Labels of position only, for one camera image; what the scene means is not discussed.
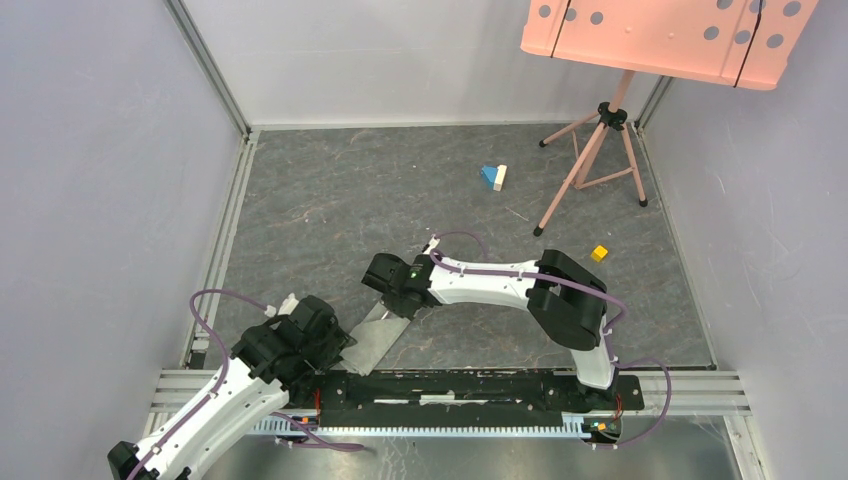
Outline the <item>grey cloth napkin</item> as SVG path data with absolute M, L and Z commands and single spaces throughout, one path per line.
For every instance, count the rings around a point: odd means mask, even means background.
M 349 373 L 370 375 L 410 323 L 378 302 L 350 332 L 355 343 L 342 350 L 341 367 Z

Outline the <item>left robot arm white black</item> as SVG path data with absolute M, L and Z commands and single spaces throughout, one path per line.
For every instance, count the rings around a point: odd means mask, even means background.
M 335 310 L 309 295 L 280 307 L 253 301 L 266 317 L 248 328 L 221 367 L 170 420 L 147 437 L 118 442 L 107 461 L 116 479 L 199 479 L 250 429 L 286 406 L 313 400 L 355 340 Z

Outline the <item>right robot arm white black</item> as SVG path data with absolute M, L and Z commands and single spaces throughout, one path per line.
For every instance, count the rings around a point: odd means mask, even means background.
M 621 314 L 626 309 L 600 279 L 561 251 L 548 249 L 538 260 L 503 264 L 460 261 L 435 249 L 410 263 L 378 253 L 362 283 L 381 294 L 389 312 L 407 320 L 424 308 L 465 303 L 527 312 L 571 352 L 585 405 L 602 408 L 617 396 L 604 327 L 611 303 Z

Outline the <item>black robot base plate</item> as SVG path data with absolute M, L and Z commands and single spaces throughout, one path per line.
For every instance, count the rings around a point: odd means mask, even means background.
M 569 370 L 334 370 L 280 410 L 318 427 L 482 428 L 555 427 L 565 414 L 644 407 L 635 375 L 615 374 L 610 387 L 596 389 Z

